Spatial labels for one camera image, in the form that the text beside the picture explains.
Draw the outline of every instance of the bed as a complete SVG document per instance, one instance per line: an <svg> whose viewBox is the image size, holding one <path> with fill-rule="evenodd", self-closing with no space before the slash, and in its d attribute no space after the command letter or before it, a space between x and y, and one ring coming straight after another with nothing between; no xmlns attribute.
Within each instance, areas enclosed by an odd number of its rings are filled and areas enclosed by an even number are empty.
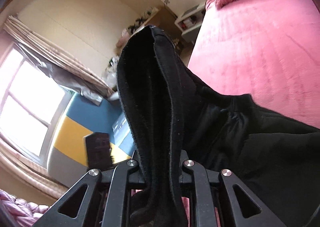
<svg viewBox="0 0 320 227"><path fill-rule="evenodd" d="M320 13L312 0L236 0L206 14L188 68L215 91L320 128Z"/></svg>

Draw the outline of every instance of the window pane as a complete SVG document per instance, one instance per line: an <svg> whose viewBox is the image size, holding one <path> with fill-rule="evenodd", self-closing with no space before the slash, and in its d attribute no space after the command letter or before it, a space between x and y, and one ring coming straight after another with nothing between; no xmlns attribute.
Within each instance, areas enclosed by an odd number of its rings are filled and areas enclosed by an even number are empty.
<svg viewBox="0 0 320 227"><path fill-rule="evenodd" d="M25 107L48 123L65 94L53 79L28 62L19 69L10 91Z"/></svg>
<svg viewBox="0 0 320 227"><path fill-rule="evenodd" d="M17 145L39 156L48 128L8 96L0 115L0 128Z"/></svg>
<svg viewBox="0 0 320 227"><path fill-rule="evenodd" d="M3 98L5 90L10 83L12 76L16 72L23 56L13 49L0 67L0 100Z"/></svg>

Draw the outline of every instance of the nightstand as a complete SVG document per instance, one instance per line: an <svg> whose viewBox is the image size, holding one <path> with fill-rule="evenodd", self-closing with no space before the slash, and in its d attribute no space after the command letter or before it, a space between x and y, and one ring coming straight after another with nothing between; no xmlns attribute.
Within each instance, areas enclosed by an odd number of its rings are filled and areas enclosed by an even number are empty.
<svg viewBox="0 0 320 227"><path fill-rule="evenodd" d="M205 14L205 2L196 5L179 16L174 24L182 31L186 42L195 43Z"/></svg>

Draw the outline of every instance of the triangular cutout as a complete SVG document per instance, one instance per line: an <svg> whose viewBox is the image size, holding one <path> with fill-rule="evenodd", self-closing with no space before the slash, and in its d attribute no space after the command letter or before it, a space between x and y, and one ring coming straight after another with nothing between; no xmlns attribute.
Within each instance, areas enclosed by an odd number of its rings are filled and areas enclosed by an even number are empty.
<svg viewBox="0 0 320 227"><path fill-rule="evenodd" d="M238 185L233 185L233 190L236 194L242 216L249 218L261 213L261 209L247 196L247 194Z"/></svg>
<svg viewBox="0 0 320 227"><path fill-rule="evenodd" d="M71 218L76 218L87 188L87 184L82 185L67 201L63 203L58 212Z"/></svg>

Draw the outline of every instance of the purple braided cushion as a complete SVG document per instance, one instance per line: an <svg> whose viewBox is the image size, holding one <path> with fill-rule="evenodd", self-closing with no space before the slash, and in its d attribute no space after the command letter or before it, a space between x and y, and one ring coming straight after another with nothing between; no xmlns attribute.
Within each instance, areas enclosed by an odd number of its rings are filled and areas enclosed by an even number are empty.
<svg viewBox="0 0 320 227"><path fill-rule="evenodd" d="M49 209L46 205L27 203L26 200L17 199L3 190L0 190L0 200L22 227L31 227Z"/></svg>

